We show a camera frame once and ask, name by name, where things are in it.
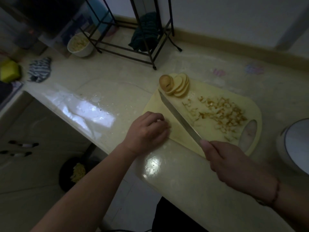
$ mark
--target towel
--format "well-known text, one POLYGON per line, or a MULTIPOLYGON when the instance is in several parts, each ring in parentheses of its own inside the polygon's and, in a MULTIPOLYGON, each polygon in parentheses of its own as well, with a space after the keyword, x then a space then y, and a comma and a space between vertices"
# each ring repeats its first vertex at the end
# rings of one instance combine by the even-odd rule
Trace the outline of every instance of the towel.
POLYGON ((43 58, 42 60, 33 60, 29 64, 29 80, 40 83, 46 80, 50 76, 50 63, 52 59, 49 57, 43 58))
MULTIPOLYGON (((145 39, 149 50, 155 49, 159 43, 158 41, 158 26, 157 26, 157 13, 156 12, 149 12, 140 17, 141 28, 144 32, 145 39)), ((131 42, 129 46, 131 46, 134 50, 138 51, 147 51, 143 36, 142 30, 137 27, 133 33, 131 42)))

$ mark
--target kitchen counter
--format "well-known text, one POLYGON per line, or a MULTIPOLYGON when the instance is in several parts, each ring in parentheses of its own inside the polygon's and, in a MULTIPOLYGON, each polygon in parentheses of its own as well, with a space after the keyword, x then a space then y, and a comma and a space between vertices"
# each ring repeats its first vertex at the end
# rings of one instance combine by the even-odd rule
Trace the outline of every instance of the kitchen counter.
MULTIPOLYGON (((126 46, 132 33, 120 30, 109 40, 126 46)), ((275 149, 276 135, 309 114, 308 75, 184 42, 177 44, 183 52, 167 43, 155 62, 157 71, 105 52, 67 59, 48 49, 40 58, 52 57, 50 78, 42 83, 26 82, 23 90, 110 153, 141 115, 159 77, 184 72, 192 79, 255 101, 262 112, 263 130, 251 158, 282 182, 308 193, 309 177, 289 169, 275 149)), ((34 58, 29 55, 21 63, 25 74, 34 58)), ((132 168, 140 179, 210 232, 292 231, 273 210, 220 182, 206 159, 172 140, 137 159, 132 168)))

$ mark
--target cutting board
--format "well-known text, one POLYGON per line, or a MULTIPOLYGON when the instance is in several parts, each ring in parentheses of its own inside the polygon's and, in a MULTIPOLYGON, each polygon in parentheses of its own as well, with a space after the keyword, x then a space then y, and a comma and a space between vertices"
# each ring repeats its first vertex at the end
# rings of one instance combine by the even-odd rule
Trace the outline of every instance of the cutting board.
MULTIPOLYGON (((170 74, 170 76, 172 77, 175 77, 176 75, 177 74, 170 74)), ((143 113, 147 111, 162 113, 164 117, 168 119, 168 121, 171 124, 170 139, 196 152, 200 156, 205 157, 201 147, 194 141, 194 139, 189 135, 189 133, 183 128, 183 126, 178 122, 178 120, 163 104, 160 98, 159 90, 161 90, 160 87, 156 89, 155 93, 150 98, 148 104, 145 106, 143 113)), ((238 94, 229 92, 227 90, 223 90, 215 86, 208 85, 206 83, 192 79, 190 79, 190 90, 185 97, 183 98, 177 98, 175 96, 166 96, 166 97, 175 106, 175 108, 179 111, 179 113, 182 114, 183 117, 190 124, 192 124, 192 121, 187 116, 188 111, 182 104, 182 101, 187 101, 188 98, 194 100, 197 99, 197 97, 199 96, 203 97, 216 96, 216 97, 229 98, 231 102, 236 103, 241 109, 245 110, 244 116, 248 120, 245 121, 244 125, 240 128, 241 132, 243 132, 243 129, 251 120, 256 121, 257 124, 256 135, 254 137, 252 144, 245 152, 245 154, 249 156, 254 150, 255 146, 257 145, 262 131, 262 114, 259 107, 251 99, 247 97, 243 97, 238 94)), ((216 122, 210 118, 199 119, 199 121, 192 124, 192 127, 205 140, 208 141, 217 140, 226 142, 227 140, 225 139, 223 133, 220 130, 214 128, 215 123, 216 122)), ((238 145, 239 140, 233 140, 230 143, 238 145)))

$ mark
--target knife blade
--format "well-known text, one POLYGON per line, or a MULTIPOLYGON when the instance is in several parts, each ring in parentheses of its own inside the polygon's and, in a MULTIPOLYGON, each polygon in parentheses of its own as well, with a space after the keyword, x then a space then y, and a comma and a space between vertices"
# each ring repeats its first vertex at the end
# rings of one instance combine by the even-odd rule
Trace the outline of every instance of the knife blade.
POLYGON ((200 140, 202 138, 199 134, 191 127, 191 125, 185 120, 185 118, 177 111, 177 109, 172 105, 170 101, 159 91, 160 97, 164 105, 170 110, 170 112, 175 116, 179 123, 184 127, 184 129, 189 133, 189 135, 196 141, 196 143, 201 146, 200 140))

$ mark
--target metal rack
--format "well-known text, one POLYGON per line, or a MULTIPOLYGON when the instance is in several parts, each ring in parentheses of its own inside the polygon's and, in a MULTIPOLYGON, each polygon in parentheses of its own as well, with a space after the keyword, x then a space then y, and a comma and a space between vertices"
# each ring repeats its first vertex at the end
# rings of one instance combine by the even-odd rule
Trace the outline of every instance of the metal rack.
POLYGON ((91 42, 91 44, 93 44, 93 46, 95 47, 95 49, 99 53, 102 53, 102 51, 106 51, 108 53, 116 54, 116 55, 121 56, 121 57, 125 57, 125 58, 129 58, 129 59, 132 59, 132 60, 135 60, 135 61, 147 63, 147 64, 152 65, 153 69, 156 70, 157 68, 155 66, 155 60, 158 57, 162 47, 164 46, 164 44, 166 43, 166 41, 168 39, 180 52, 182 51, 182 49, 179 48, 178 46, 176 46, 175 43, 173 43, 173 41, 170 38, 170 34, 172 34, 172 36, 175 35, 175 33, 174 33, 174 25, 173 25, 173 17, 172 17, 171 0, 168 0, 170 19, 169 19, 168 23, 165 25, 164 28, 162 28, 158 1, 154 0, 154 4, 155 4, 155 8, 156 8, 156 13, 157 13, 157 20, 158 20, 158 25, 159 25, 159 38, 158 38, 159 44, 156 46, 156 48, 158 48, 158 50, 157 50, 157 52, 156 52, 156 54, 154 56, 153 56, 153 53, 156 50, 156 48, 154 48, 152 50, 149 50, 149 47, 147 45, 146 38, 145 38, 145 35, 144 35, 143 31, 142 31, 142 37, 143 37, 143 41, 145 43, 145 47, 147 49, 147 53, 144 53, 144 52, 141 52, 141 51, 135 51, 135 50, 130 49, 130 48, 126 48, 126 47, 122 47, 122 46, 118 46, 118 45, 115 45, 115 44, 111 44, 111 43, 107 43, 107 42, 102 41, 102 39, 105 37, 105 35, 108 32, 108 30, 110 29, 110 27, 113 26, 113 25, 116 26, 116 27, 124 27, 124 28, 130 28, 130 29, 136 29, 136 28, 142 29, 140 18, 139 18, 139 15, 137 13, 137 9, 136 9, 134 0, 130 0, 130 2, 131 2, 131 5, 132 5, 132 8, 133 8, 135 17, 136 17, 136 21, 137 21, 136 23, 116 20, 114 18, 114 15, 112 14, 108 4, 106 3, 106 0, 103 0, 103 2, 105 3, 108 11, 102 17, 102 19, 99 19, 98 15, 95 13, 94 9, 92 8, 92 6, 88 2, 88 0, 85 0, 85 1, 86 1, 87 5, 89 6, 89 8, 91 9, 91 11, 93 12, 93 14, 95 15, 96 19, 98 20, 98 24, 96 25, 95 29, 90 33, 89 36, 87 36, 87 34, 85 34, 83 29, 80 28, 80 30, 85 35, 85 37, 87 37, 87 39, 91 42), (105 22, 104 21, 104 19, 108 16, 108 14, 110 14, 111 17, 112 17, 112 21, 111 22, 105 22), (106 27, 105 31, 101 34, 101 36, 97 40, 95 40, 95 39, 92 38, 92 36, 95 33, 95 31, 99 28, 100 24, 102 24, 102 23, 103 24, 107 24, 107 27, 106 27), (162 43, 160 44, 160 40, 162 39, 162 37, 164 35, 165 35, 165 38, 162 41, 162 43), (130 52, 134 52, 134 53, 137 53, 137 54, 141 54, 141 55, 144 55, 144 56, 148 56, 150 58, 150 62, 146 61, 146 60, 141 60, 141 59, 138 59, 138 58, 130 57, 130 56, 127 56, 127 55, 124 55, 124 54, 120 54, 120 53, 117 53, 117 52, 114 52, 114 51, 111 51, 111 50, 103 49, 103 48, 98 46, 99 43, 100 44, 105 44, 105 45, 108 45, 108 46, 112 46, 112 47, 116 47, 116 48, 119 48, 119 49, 122 49, 122 50, 127 50, 127 51, 130 51, 130 52))

